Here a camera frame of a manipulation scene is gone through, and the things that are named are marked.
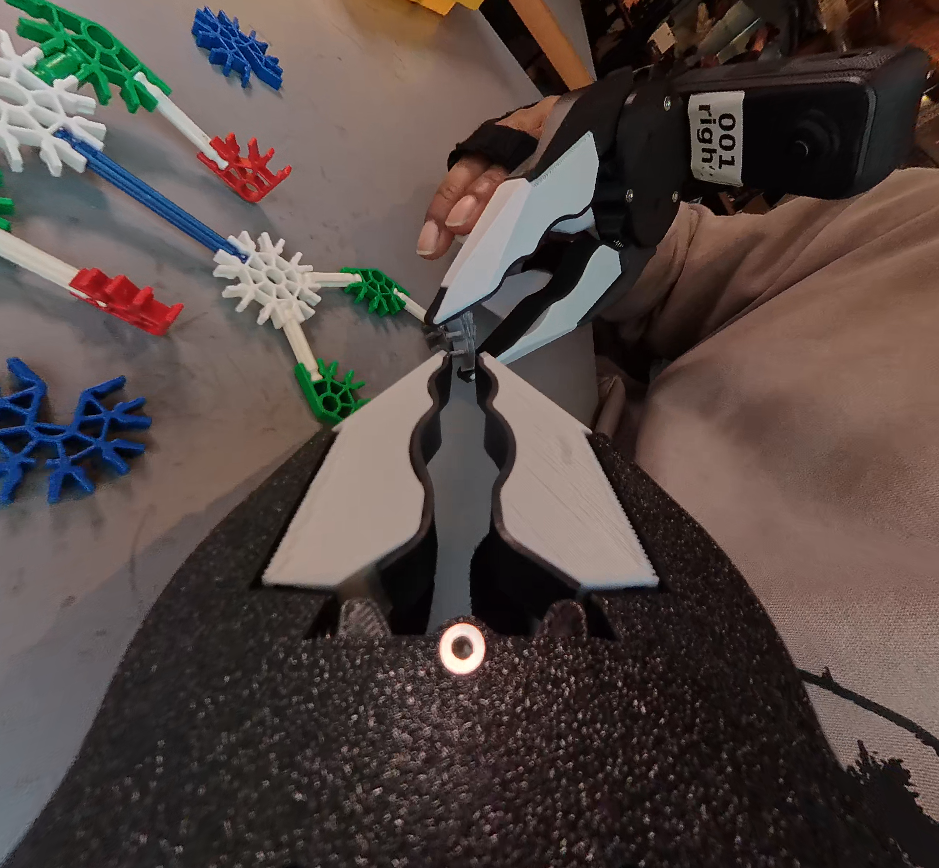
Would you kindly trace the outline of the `construction toy figure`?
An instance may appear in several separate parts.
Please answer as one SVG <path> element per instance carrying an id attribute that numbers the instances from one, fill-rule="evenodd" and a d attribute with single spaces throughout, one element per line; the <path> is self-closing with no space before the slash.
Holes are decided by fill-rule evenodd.
<path id="1" fill-rule="evenodd" d="M 176 228 L 213 255 L 213 275 L 227 281 L 223 296 L 238 312 L 255 307 L 256 322 L 287 338 L 294 375 L 315 418 L 338 425 L 361 408 L 363 384 L 353 372 L 340 375 L 335 362 L 313 355 L 302 326 L 311 320 L 321 292 L 340 290 L 378 317 L 425 311 L 405 288 L 374 268 L 318 272 L 284 240 L 246 231 L 225 237 L 159 193 L 110 157 L 106 127 L 95 119 L 112 92 L 130 113 L 162 116 L 197 153 L 209 136 L 172 99 L 171 88 L 103 25 L 48 0 L 4 0 L 22 12 L 17 35 L 32 43 L 18 52 L 2 31 L 2 159 L 12 172 L 23 168 L 22 151 L 34 148 L 48 173 L 64 168 L 90 172 Z"/>

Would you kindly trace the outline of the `grey desk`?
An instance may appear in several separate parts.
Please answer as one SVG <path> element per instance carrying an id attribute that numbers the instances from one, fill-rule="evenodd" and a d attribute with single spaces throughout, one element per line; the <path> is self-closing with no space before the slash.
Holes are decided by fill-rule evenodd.
<path id="1" fill-rule="evenodd" d="M 483 16 L 401 0 L 52 0 L 103 23 L 209 135 L 256 137 L 292 176 L 243 202 L 158 114 L 101 110 L 107 153 L 223 236 L 267 231 L 319 271 L 376 267 L 422 305 L 444 261 L 416 255 L 453 145 L 537 99 Z M 237 17 L 278 57 L 283 86 L 244 89 L 192 35 L 202 7 Z M 318 426 L 283 334 L 238 313 L 211 253 L 91 173 L 51 177 L 32 149 L 3 167 L 14 232 L 78 267 L 124 274 L 184 309 L 154 337 L 2 265 L 2 362 L 20 358 L 67 422 L 80 392 L 124 375 L 147 399 L 147 451 L 93 494 L 46 501 L 45 470 L 2 506 L 2 858 L 83 743 L 151 605 L 199 542 Z"/>

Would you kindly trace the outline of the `red toy connector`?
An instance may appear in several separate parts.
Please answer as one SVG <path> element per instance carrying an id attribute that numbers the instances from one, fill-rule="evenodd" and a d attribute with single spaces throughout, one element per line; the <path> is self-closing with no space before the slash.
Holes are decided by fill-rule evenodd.
<path id="1" fill-rule="evenodd" d="M 82 268 L 67 283 L 73 296 L 151 335 L 164 335 L 184 305 L 167 305 L 151 287 L 137 287 L 125 275 L 113 277 L 96 268 Z"/>
<path id="2" fill-rule="evenodd" d="M 245 152 L 234 133 L 225 137 L 215 136 L 197 153 L 197 159 L 222 181 L 233 193 L 249 204 L 258 204 L 270 192 L 286 181 L 292 173 L 292 166 L 279 170 L 270 168 L 274 149 L 262 153 L 256 138 L 252 137 Z"/>

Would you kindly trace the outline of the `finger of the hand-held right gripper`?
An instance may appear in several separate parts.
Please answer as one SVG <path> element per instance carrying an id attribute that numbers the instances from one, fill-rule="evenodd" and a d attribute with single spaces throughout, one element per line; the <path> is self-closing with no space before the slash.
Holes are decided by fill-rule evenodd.
<path id="1" fill-rule="evenodd" d="M 513 266 L 536 251 L 549 229 L 591 206 L 597 173 L 598 152 L 588 132 L 536 179 L 504 182 L 444 276 L 426 323 L 448 323 L 489 299 Z"/>
<path id="2" fill-rule="evenodd" d="M 552 232 L 522 263 L 523 274 L 548 275 L 488 334 L 478 354 L 508 365 L 573 332 L 623 273 L 621 251 L 593 233 Z"/>

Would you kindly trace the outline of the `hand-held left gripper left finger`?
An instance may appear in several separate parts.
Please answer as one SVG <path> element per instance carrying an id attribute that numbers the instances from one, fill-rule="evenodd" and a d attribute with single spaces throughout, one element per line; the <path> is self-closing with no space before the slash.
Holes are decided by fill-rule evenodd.
<path id="1" fill-rule="evenodd" d="M 332 441 L 262 574 L 344 605 L 376 604 L 395 634 L 426 632 L 438 540 L 429 462 L 452 362 L 435 353 L 335 426 Z"/>

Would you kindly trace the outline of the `blue snowflake toy connector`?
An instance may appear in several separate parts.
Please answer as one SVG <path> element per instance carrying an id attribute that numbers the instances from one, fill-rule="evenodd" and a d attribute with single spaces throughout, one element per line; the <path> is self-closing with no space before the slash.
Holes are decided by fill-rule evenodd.
<path id="1" fill-rule="evenodd" d="M 2 505 L 15 501 L 26 476 L 39 466 L 47 474 L 47 502 L 55 504 L 69 489 L 93 493 L 93 471 L 127 475 L 132 461 L 147 450 L 143 442 L 124 436 L 151 428 L 146 398 L 109 402 L 124 389 L 125 377 L 80 392 L 62 425 L 45 417 L 48 384 L 38 373 L 19 358 L 8 358 L 6 370 L 13 388 L 1 397 Z"/>
<path id="2" fill-rule="evenodd" d="M 205 50 L 209 63 L 218 67 L 223 76 L 234 75 L 247 89 L 252 79 L 279 91 L 283 86 L 283 69 L 278 57 L 268 53 L 268 44 L 259 40 L 255 31 L 245 33 L 237 17 L 205 6 L 195 11 L 192 35 L 197 47 Z"/>

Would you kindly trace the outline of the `person's right forearm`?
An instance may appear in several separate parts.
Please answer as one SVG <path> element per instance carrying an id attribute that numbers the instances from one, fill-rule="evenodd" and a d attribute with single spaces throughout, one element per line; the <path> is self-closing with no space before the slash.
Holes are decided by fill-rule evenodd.
<path id="1" fill-rule="evenodd" d="M 619 341 L 674 360 L 771 298 L 876 244 L 937 240 L 936 169 L 908 168 L 839 201 L 796 197 L 768 213 L 681 204 L 637 282 L 601 313 Z"/>

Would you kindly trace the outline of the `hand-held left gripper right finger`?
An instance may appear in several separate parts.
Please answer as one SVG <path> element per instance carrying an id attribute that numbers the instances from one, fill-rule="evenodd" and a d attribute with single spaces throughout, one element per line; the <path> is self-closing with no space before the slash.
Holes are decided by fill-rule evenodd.
<path id="1" fill-rule="evenodd" d="M 498 474 L 470 564 L 473 615 L 500 634 L 528 635 L 559 602 L 581 604 L 591 618 L 601 596 L 656 590 L 590 428 L 486 354 L 475 383 Z"/>

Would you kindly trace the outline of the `person's right hand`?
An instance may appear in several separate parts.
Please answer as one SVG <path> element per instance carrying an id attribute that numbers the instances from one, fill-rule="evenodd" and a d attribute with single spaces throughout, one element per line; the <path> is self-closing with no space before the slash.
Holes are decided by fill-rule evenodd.
<path id="1" fill-rule="evenodd" d="M 455 237 L 476 226 L 499 186 L 534 153 L 558 99 L 547 97 L 487 120 L 456 145 L 426 211 L 417 241 L 422 258 L 440 258 Z"/>

